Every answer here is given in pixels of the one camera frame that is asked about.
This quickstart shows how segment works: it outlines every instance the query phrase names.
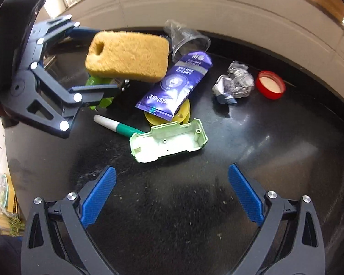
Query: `crumpled foil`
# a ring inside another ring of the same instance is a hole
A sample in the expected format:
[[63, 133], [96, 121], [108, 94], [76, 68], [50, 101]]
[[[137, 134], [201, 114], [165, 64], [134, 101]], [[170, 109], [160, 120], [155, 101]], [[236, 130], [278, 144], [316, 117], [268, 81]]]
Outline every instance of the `crumpled foil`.
[[213, 93], [219, 103], [231, 105], [237, 103], [236, 98], [250, 95], [255, 82], [247, 69], [248, 66], [233, 61], [228, 67], [228, 75], [219, 76], [213, 86]]

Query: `plastic enclosure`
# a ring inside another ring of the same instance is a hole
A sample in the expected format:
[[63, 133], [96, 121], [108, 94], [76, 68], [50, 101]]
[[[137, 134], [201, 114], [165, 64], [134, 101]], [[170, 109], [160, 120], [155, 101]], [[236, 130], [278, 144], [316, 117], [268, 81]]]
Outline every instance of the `plastic enclosure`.
[[134, 133], [130, 148], [137, 162], [146, 163], [162, 156], [200, 150], [207, 142], [203, 124], [199, 119], [193, 119], [184, 125], [172, 122], [153, 126], [148, 133]]

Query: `plastic cup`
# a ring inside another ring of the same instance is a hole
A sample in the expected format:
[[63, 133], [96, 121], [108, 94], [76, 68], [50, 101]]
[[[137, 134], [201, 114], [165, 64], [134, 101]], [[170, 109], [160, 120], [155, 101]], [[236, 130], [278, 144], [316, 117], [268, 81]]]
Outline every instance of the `plastic cup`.
[[172, 61], [177, 63], [182, 56], [197, 51], [206, 52], [210, 47], [210, 38], [199, 31], [189, 29], [174, 20], [168, 20], [164, 31], [171, 37]]

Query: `green marker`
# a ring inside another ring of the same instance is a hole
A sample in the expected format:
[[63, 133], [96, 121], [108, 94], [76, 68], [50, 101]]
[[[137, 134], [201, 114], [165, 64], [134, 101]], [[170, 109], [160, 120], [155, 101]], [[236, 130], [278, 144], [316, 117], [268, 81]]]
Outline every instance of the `green marker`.
[[130, 138], [134, 133], [142, 134], [143, 131], [127, 126], [125, 124], [122, 124], [120, 122], [117, 122], [115, 120], [111, 120], [106, 117], [102, 117], [100, 115], [95, 115], [93, 118], [94, 122], [98, 123], [99, 125], [102, 125], [108, 129], [111, 129], [112, 131], [115, 131], [123, 136], [126, 136]]

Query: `purple tube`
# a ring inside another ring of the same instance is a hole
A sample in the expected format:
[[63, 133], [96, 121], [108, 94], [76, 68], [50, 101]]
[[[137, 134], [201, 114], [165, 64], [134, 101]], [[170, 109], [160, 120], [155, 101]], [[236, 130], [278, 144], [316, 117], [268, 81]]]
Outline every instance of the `purple tube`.
[[171, 121], [181, 104], [212, 66], [212, 60], [204, 52], [192, 52], [183, 56], [136, 107]]

